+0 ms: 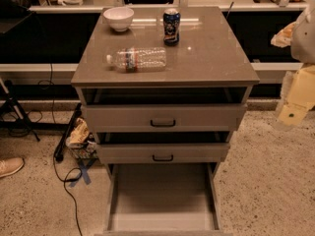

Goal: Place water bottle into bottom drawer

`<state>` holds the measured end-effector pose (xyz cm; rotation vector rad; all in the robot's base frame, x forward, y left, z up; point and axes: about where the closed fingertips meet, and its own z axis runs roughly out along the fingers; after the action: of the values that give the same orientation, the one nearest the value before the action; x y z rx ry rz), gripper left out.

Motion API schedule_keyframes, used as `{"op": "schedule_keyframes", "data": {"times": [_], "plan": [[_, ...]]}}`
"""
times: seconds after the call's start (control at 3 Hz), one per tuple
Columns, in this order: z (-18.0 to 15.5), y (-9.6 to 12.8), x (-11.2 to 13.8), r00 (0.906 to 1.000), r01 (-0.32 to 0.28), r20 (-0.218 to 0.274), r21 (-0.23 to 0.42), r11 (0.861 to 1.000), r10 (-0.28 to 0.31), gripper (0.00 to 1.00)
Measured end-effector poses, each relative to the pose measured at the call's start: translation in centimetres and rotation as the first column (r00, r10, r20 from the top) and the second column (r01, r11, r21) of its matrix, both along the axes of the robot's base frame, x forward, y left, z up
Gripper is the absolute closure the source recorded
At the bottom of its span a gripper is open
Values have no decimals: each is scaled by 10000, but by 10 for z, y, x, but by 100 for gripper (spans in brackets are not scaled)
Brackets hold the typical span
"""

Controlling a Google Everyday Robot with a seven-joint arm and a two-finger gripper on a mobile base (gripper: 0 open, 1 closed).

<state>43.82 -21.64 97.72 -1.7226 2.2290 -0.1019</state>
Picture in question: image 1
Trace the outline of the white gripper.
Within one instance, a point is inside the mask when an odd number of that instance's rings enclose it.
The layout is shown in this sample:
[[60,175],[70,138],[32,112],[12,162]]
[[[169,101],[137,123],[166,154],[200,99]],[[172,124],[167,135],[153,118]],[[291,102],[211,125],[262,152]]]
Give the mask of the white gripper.
[[[285,48],[292,45],[293,31],[296,22],[292,22],[281,29],[271,39],[271,44]],[[315,65],[303,64],[293,72],[287,72],[283,78],[281,92],[285,104],[279,104],[275,111],[277,130],[288,131],[300,124],[315,106]]]

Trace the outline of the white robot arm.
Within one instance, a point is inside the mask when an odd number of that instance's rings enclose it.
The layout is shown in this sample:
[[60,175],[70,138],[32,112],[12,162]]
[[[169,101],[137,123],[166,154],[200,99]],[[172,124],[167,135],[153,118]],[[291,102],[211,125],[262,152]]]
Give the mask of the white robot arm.
[[295,73],[284,75],[281,100],[275,112],[275,126],[289,130],[315,106],[315,1],[307,5],[295,22],[279,31],[271,43],[277,47],[289,46],[292,58],[302,63]]

